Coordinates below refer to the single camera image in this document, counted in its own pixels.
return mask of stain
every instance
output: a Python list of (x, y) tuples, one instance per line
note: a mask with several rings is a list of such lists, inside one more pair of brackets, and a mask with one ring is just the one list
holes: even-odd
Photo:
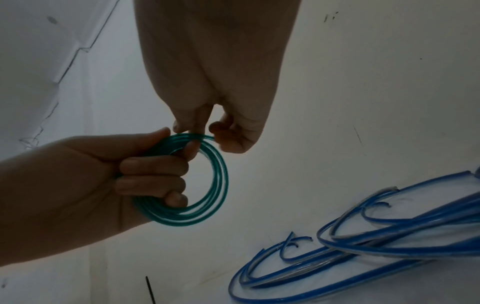
[(361, 147), (363, 148), (364, 144), (362, 143), (362, 140), (360, 139), (360, 135), (357, 132), (357, 128), (355, 126), (353, 126), (353, 129), (355, 130), (356, 136), (358, 137), (358, 141), (360, 141)]

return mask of white floor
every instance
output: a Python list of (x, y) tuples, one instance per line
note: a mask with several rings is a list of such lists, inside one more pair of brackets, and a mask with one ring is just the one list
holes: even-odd
[[(185, 228), (147, 224), (93, 249), (51, 258), (70, 256), (77, 263), (68, 281), (71, 292), (62, 285), (71, 269), (36, 262), (45, 273), (62, 273), (61, 279), (29, 272), (16, 289), (0, 289), (0, 301), (146, 304), (147, 275), (157, 303), (226, 302), (232, 273), (290, 231), (313, 235), (380, 188), (476, 169), (479, 34), (475, 0), (304, 0), (260, 142), (245, 155), (224, 155), (231, 184), (215, 216)], [(129, 0), (119, 3), (68, 77), (60, 88), (61, 111), (40, 139), (44, 143), (172, 125), (145, 74)], [(216, 109), (212, 119), (219, 115)], [(200, 157), (190, 166), (191, 201), (209, 185), (208, 166)], [(422, 288), (434, 289), (445, 279), (448, 288), (430, 302), (474, 303), (480, 293), (467, 283), (478, 281), (480, 265), (461, 264), (468, 273), (452, 262), (427, 266), (331, 301), (366, 303), (367, 294), (380, 292), (378, 303), (427, 303)], [(6, 277), (3, 271), (0, 277)], [(8, 275), (18, 273), (12, 267)], [(49, 287), (34, 291), (38, 280)], [(56, 300), (60, 292), (68, 296)]]

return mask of coiled green tubing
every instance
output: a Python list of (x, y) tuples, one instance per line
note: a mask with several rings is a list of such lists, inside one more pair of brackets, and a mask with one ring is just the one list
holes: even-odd
[(197, 203), (185, 208), (171, 208), (162, 199), (153, 196), (135, 196), (135, 206), (149, 219), (169, 226), (190, 226), (211, 217), (224, 203), (229, 189), (227, 165), (219, 151), (205, 140), (212, 136), (202, 134), (176, 134), (153, 146), (144, 156), (171, 155), (192, 141), (199, 140), (200, 153), (211, 163), (213, 180), (206, 195)]

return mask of green wire coil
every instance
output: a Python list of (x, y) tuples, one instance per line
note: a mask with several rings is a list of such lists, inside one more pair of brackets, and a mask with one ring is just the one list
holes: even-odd
[(190, 226), (211, 217), (222, 206), (229, 189), (227, 165), (219, 151), (205, 141), (215, 141), (202, 134), (176, 134), (153, 146), (144, 156), (171, 155), (181, 150), (192, 140), (200, 141), (200, 153), (211, 163), (213, 180), (206, 195), (197, 203), (185, 208), (172, 208), (153, 196), (135, 196), (133, 203), (149, 219), (168, 226)]

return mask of blue wire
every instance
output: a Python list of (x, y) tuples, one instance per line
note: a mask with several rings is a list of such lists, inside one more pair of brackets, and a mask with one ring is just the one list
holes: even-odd
[(136, 196), (135, 206), (149, 219), (169, 226), (189, 226), (212, 216), (224, 203), (229, 189), (229, 173), (222, 155), (205, 140), (212, 136), (202, 134), (176, 134), (160, 141), (147, 151), (145, 156), (171, 155), (192, 140), (200, 141), (200, 153), (211, 163), (213, 181), (207, 194), (197, 203), (185, 208), (171, 208), (162, 199), (153, 196)]
[[(385, 247), (392, 242), (402, 239), (413, 233), (431, 229), (443, 225), (458, 225), (480, 222), (480, 192), (468, 195), (441, 207), (425, 212), (414, 218), (401, 219), (380, 219), (366, 215), (366, 211), (375, 207), (390, 207), (390, 204), (382, 201), (385, 198), (398, 195), (418, 188), (431, 186), (433, 184), (456, 180), (467, 176), (474, 176), (480, 179), (480, 168), (472, 174), (464, 171), (455, 174), (441, 176), (427, 180), (403, 189), (396, 187), (385, 188), (370, 195), (360, 203), (350, 208), (339, 218), (329, 222), (317, 232), (317, 239), (323, 247), (310, 252), (295, 256), (286, 257), (285, 248), (288, 246), (298, 247), (297, 242), (308, 240), (308, 236), (297, 237), (291, 232), (287, 239), (268, 249), (262, 249), (250, 262), (244, 265), (231, 279), (228, 286), (230, 296), (242, 303), (275, 304), (294, 303), (312, 299), (319, 299), (333, 293), (343, 291), (356, 285), (382, 278), (400, 271), (404, 271), (425, 263), (441, 258), (480, 256), (480, 235), (444, 246), (431, 247)], [(360, 214), (365, 220), (387, 225), (387, 227), (374, 231), (350, 235), (336, 235), (340, 226), (349, 218)], [(328, 231), (330, 240), (322, 238)], [(254, 277), (253, 271), (269, 256), (279, 251), (280, 258), (291, 264), (281, 270)], [(235, 295), (234, 286), (239, 283), (243, 288), (269, 288), (283, 285), (309, 277), (315, 273), (325, 271), (338, 264), (347, 262), (360, 254), (378, 255), (385, 257), (403, 258), (380, 268), (367, 271), (340, 282), (311, 291), (299, 293), (287, 297), (253, 299)]]

